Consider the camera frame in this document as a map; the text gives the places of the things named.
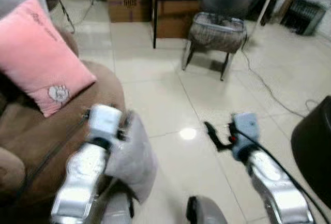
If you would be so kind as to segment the grey left robot leg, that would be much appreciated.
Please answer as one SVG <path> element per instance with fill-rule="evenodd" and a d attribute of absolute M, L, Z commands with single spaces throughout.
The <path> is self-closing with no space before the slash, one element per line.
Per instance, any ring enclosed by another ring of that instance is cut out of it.
<path fill-rule="evenodd" d="M 110 193 L 99 224 L 133 224 L 133 201 L 125 191 Z"/>

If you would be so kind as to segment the grey right robot leg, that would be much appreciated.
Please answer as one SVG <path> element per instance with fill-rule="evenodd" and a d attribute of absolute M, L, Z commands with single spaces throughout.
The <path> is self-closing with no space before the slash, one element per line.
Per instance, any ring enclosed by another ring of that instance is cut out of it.
<path fill-rule="evenodd" d="M 229 224 L 218 205 L 201 195 L 188 198 L 185 217 L 190 224 Z"/>

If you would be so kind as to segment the pink pillow with cartoon print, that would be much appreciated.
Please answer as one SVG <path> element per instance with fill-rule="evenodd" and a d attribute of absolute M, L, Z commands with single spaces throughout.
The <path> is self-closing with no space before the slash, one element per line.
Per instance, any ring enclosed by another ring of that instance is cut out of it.
<path fill-rule="evenodd" d="M 0 72 L 50 117 L 97 81 L 54 27 L 38 0 L 0 19 Z"/>

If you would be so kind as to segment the patterned stool with metal legs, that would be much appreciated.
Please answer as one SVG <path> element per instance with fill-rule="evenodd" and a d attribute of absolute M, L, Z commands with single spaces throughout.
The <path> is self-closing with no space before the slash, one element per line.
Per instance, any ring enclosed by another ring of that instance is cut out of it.
<path fill-rule="evenodd" d="M 198 48 L 225 52 L 225 61 L 220 70 L 220 80 L 224 81 L 227 68 L 236 52 L 244 44 L 246 35 L 247 30 L 242 19 L 209 12 L 196 13 L 192 18 L 187 39 L 188 45 L 180 68 L 182 70 L 187 68 Z"/>

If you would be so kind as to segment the brown fabric sofa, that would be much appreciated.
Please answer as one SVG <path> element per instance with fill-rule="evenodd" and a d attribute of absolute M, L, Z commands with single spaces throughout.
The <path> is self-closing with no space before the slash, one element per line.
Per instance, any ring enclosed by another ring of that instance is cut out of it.
<path fill-rule="evenodd" d="M 97 103 L 125 108 L 113 70 L 95 62 L 85 66 L 97 82 L 50 117 L 0 72 L 0 224 L 49 224 L 66 163 L 88 132 L 85 112 Z"/>

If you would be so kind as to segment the black radiator heater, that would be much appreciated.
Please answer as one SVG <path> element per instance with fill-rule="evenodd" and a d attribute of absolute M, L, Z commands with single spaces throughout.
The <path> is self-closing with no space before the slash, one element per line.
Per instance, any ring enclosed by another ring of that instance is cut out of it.
<path fill-rule="evenodd" d="M 280 24 L 295 34 L 312 36 L 325 12 L 326 9 L 319 3 L 308 0 L 293 0 Z"/>

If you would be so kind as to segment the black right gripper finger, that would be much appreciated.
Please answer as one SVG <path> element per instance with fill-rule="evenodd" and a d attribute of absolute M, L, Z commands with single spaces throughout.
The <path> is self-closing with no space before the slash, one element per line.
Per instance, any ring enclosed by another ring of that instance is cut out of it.
<path fill-rule="evenodd" d="M 213 125 L 210 124 L 209 122 L 204 122 L 204 125 L 206 128 L 206 133 L 208 134 L 209 138 L 213 142 L 217 151 L 221 152 L 221 151 L 227 150 L 229 148 L 229 146 L 227 146 L 227 144 L 223 144 L 220 141 L 220 139 L 218 138 L 218 135 L 217 135 L 217 129 L 215 129 L 215 127 L 213 127 Z"/>

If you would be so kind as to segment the light grey pillow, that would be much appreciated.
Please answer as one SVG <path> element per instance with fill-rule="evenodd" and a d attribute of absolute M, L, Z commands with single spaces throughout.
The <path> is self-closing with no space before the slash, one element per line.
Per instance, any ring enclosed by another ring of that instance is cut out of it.
<path fill-rule="evenodd" d="M 111 141 L 109 160 L 104 174 L 123 182 L 133 197 L 145 203 L 151 195 L 158 174 L 158 160 L 149 143 L 146 127 L 134 112 L 134 125 L 130 139 Z"/>

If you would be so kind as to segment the grey robot leg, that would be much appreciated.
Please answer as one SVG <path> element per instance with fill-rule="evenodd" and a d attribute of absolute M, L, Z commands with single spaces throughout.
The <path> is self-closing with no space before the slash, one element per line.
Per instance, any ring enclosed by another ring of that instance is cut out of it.
<path fill-rule="evenodd" d="M 190 224 L 229 224 L 218 205 L 201 195 L 188 198 L 185 217 Z"/>
<path fill-rule="evenodd" d="M 110 193 L 99 224 L 133 224 L 133 201 L 125 191 Z"/>

